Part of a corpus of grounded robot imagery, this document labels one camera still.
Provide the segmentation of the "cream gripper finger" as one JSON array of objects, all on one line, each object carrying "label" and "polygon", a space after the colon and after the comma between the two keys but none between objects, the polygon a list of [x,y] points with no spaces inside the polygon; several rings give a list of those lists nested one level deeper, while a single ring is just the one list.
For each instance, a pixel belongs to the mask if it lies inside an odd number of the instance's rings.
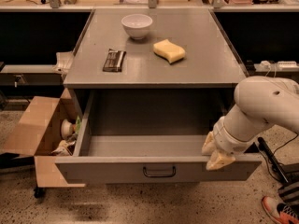
[{"label": "cream gripper finger", "polygon": [[208,171],[219,170],[227,165],[232,164],[233,162],[235,162],[234,155],[216,149],[212,152],[210,159],[206,164],[206,169]]},{"label": "cream gripper finger", "polygon": [[209,132],[206,136],[205,143],[202,146],[202,154],[203,155],[211,155],[215,149],[216,149],[216,146],[214,143],[213,132]]}]

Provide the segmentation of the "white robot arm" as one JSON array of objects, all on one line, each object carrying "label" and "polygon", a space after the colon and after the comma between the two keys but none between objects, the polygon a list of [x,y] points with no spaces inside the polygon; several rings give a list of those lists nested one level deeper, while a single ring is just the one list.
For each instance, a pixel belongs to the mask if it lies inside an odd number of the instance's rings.
[{"label": "white robot arm", "polygon": [[282,77],[248,77],[234,91],[235,104],[208,133],[202,153],[208,171],[219,170],[243,153],[254,138],[278,125],[299,133],[299,84]]}]

